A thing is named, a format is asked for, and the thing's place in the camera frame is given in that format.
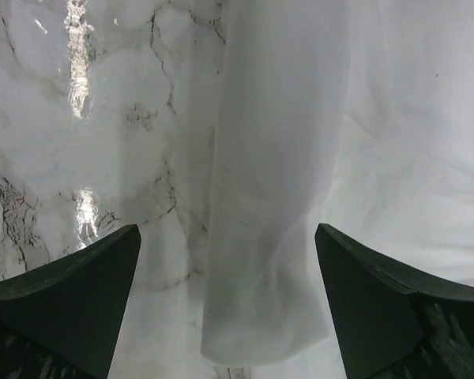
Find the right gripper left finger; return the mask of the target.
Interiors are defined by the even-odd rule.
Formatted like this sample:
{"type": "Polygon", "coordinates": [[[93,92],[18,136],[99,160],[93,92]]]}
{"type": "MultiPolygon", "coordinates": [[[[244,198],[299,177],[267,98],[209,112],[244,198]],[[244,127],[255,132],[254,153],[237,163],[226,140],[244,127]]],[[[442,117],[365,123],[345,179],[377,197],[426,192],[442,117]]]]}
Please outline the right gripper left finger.
{"type": "Polygon", "coordinates": [[[0,378],[105,378],[137,266],[126,225],[0,282],[0,378]]]}

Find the white printed t shirt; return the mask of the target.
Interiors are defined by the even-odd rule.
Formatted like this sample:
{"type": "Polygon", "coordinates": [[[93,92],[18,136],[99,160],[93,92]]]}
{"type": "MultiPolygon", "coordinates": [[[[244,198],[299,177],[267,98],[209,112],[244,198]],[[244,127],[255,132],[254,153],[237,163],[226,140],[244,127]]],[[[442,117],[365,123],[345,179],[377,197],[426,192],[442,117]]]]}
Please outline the white printed t shirt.
{"type": "Polygon", "coordinates": [[[331,333],[319,223],[474,284],[474,1],[233,1],[221,81],[207,359],[331,333]]]}

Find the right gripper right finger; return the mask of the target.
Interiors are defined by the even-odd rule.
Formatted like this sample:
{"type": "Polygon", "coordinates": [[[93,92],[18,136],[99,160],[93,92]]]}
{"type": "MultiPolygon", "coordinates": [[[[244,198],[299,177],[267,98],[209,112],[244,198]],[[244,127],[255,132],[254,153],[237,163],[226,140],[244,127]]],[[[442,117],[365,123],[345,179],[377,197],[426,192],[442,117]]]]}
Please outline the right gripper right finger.
{"type": "Polygon", "coordinates": [[[348,378],[474,378],[474,287],[325,223],[315,244],[348,378]]]}

